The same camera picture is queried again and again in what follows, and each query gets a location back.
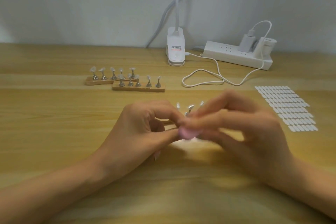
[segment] wall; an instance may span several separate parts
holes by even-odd
[[[172,0],[0,0],[0,42],[144,46]],[[207,40],[239,44],[271,20],[276,50],[336,53],[336,0],[183,0],[187,47]],[[164,47],[170,13],[152,47]],[[265,26],[258,28],[261,36]]]

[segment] wooden table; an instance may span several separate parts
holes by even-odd
[[[183,67],[167,64],[163,49],[0,44],[0,186],[72,164],[105,139],[124,105],[168,99],[185,112],[226,88],[268,106],[254,86],[290,86],[311,107],[317,132],[293,133],[299,157],[336,171],[336,55],[274,53],[270,71],[257,71],[242,86],[184,88],[195,69],[215,71],[212,61],[188,56]],[[136,67],[141,76],[162,76],[165,93],[115,92],[85,86],[89,69]],[[251,68],[220,62],[221,73],[240,82]],[[210,81],[199,73],[189,83]],[[331,223],[313,209],[248,176],[220,147],[180,141],[158,161],[66,209],[51,223]]]

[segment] charging cable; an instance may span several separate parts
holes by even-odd
[[[250,30],[250,32],[251,32],[252,30],[254,30],[254,27],[255,27],[255,26],[257,26],[258,24],[260,24],[260,23],[262,23],[262,22],[267,22],[267,23],[269,23],[269,29],[268,29],[266,35],[264,36],[264,39],[263,39],[263,41],[264,41],[264,40],[266,39],[268,33],[270,32],[271,28],[272,28],[272,23],[271,23],[270,21],[260,21],[260,22],[258,22],[257,24],[255,24],[255,25],[253,26],[253,28]],[[249,72],[249,73],[244,77],[244,79],[243,79],[240,83],[235,84],[235,83],[233,83],[233,82],[230,82],[228,79],[226,79],[225,77],[223,77],[223,76],[221,75],[221,73],[220,73],[220,71],[219,71],[219,65],[218,65],[217,60],[215,60],[215,59],[213,59],[213,58],[202,57],[202,56],[198,56],[198,55],[195,55],[195,54],[186,52],[186,53],[185,53],[186,56],[187,56],[187,55],[192,55],[192,56],[199,57],[199,58],[203,58],[203,59],[211,59],[211,60],[214,60],[215,63],[216,63],[216,66],[217,66],[217,72],[218,72],[218,74],[213,73],[213,72],[210,72],[210,71],[205,70],[205,69],[197,69],[197,70],[195,70],[194,72],[192,72],[191,74],[189,74],[189,75],[187,75],[186,77],[184,77],[184,78],[182,79],[182,84],[183,84],[184,87],[188,87],[188,88],[190,88],[190,87],[195,87],[195,86],[199,86],[199,85],[203,85],[203,84],[216,83],[216,82],[220,83],[219,85],[223,84],[224,82],[227,82],[227,83],[229,83],[229,84],[231,84],[231,85],[234,85],[234,86],[240,86],[240,85],[242,85],[242,84],[245,82],[246,78],[247,78],[251,73],[253,73],[253,72],[255,72],[255,71],[258,71],[258,70],[260,70],[260,69],[262,69],[262,68],[264,67],[263,49],[261,49],[260,54],[261,54],[261,59],[262,59],[262,66],[261,66],[260,68],[257,68],[257,69],[252,70],[251,72]],[[194,85],[188,85],[188,84],[185,84],[184,81],[185,81],[186,79],[188,79],[189,77],[191,77],[194,73],[196,73],[196,72],[198,72],[198,71],[204,71],[204,72],[207,72],[207,73],[209,73],[209,74],[212,74],[213,76],[216,76],[216,77],[220,78],[220,81],[200,82],[200,83],[197,83],[197,84],[194,84]]]

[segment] gray cable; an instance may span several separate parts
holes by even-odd
[[[149,41],[146,43],[145,48],[148,48],[149,45],[153,42],[153,40],[157,37],[157,35],[159,34],[160,30],[162,29],[163,23],[166,19],[166,15],[168,13],[168,11],[175,5],[175,0],[173,0],[166,8],[166,10],[163,12],[162,17],[161,17],[161,21],[155,31],[155,33],[153,34],[153,36],[149,39]]]

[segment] power strip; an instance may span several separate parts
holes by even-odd
[[[264,66],[262,68],[263,70],[268,70],[273,63],[270,52],[276,43],[274,39],[267,38],[267,40],[271,40],[274,44],[272,46],[267,45],[266,43],[264,44]],[[207,41],[204,52],[203,54],[201,54],[201,56],[242,66],[260,68],[263,65],[263,60],[261,59],[261,56],[258,56],[256,54],[257,51],[260,51],[260,48],[258,48],[258,46],[255,48],[254,52],[240,52],[238,51],[238,46],[236,45]]]

